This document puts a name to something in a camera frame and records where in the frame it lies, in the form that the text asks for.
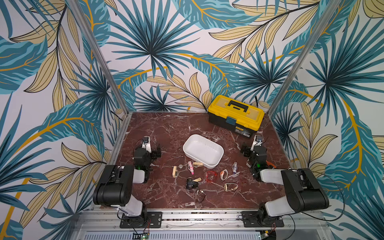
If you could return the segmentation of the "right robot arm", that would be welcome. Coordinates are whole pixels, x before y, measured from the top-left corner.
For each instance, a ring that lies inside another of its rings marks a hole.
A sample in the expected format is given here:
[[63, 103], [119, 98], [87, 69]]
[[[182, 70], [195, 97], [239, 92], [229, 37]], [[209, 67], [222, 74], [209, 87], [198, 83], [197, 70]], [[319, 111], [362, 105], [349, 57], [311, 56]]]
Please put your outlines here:
[[240, 152], [248, 158], [256, 181], [281, 185], [285, 190], [285, 196], [261, 204], [257, 213], [259, 221], [329, 207], [328, 196], [309, 169], [276, 169], [267, 161], [267, 149], [263, 146], [243, 144]]

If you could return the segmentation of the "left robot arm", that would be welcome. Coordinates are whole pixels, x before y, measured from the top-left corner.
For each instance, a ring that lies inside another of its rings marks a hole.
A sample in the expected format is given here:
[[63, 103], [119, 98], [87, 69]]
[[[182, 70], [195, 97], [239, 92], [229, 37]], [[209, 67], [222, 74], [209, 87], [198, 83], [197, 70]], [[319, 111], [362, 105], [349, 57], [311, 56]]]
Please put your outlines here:
[[138, 147], [134, 150], [132, 165], [107, 165], [93, 193], [95, 205], [115, 208], [123, 213], [123, 220], [147, 219], [147, 210], [142, 201], [132, 194], [134, 184], [147, 183], [151, 164], [162, 156], [161, 148], [151, 152]]

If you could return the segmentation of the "white orange watch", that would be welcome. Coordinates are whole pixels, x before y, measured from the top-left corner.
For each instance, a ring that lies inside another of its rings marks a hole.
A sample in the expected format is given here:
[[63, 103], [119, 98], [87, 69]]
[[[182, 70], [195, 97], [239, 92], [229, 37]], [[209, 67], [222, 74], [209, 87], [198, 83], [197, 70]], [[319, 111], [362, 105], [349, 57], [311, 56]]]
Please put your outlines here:
[[229, 176], [229, 172], [227, 169], [224, 169], [220, 172], [220, 178], [222, 181], [225, 181]]

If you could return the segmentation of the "beige square-face watch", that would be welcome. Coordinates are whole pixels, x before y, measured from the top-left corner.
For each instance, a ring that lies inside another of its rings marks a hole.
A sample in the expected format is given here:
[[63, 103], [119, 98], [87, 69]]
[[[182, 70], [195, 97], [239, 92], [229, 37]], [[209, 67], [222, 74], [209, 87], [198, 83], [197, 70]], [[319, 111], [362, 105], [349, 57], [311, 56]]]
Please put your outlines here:
[[225, 183], [224, 190], [225, 192], [234, 192], [238, 189], [239, 185], [235, 183]]

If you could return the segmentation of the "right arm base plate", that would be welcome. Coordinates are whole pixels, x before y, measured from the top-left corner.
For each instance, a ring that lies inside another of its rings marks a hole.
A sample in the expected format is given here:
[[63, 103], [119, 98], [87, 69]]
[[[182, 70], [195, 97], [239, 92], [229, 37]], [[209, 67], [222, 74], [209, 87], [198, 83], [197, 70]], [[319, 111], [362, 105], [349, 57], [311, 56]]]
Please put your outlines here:
[[243, 211], [241, 219], [245, 228], [282, 228], [282, 217], [270, 217], [261, 211]]

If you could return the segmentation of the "purple white watch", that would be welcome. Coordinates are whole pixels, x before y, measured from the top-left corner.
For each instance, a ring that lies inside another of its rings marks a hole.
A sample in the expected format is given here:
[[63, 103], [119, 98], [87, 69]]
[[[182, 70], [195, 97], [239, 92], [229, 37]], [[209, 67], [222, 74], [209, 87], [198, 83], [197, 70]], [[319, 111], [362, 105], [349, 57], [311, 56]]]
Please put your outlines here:
[[238, 172], [238, 163], [237, 162], [234, 162], [234, 164], [232, 165], [232, 171], [234, 174], [236, 174]]

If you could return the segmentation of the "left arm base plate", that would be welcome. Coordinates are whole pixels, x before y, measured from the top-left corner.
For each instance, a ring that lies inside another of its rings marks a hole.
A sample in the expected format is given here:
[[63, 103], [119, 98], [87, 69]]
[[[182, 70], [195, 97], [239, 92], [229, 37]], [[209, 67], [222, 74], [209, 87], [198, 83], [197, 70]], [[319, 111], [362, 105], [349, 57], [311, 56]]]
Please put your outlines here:
[[162, 225], [162, 217], [162, 212], [142, 212], [142, 214], [137, 217], [128, 217], [126, 214], [123, 214], [120, 217], [120, 229], [159, 229]]

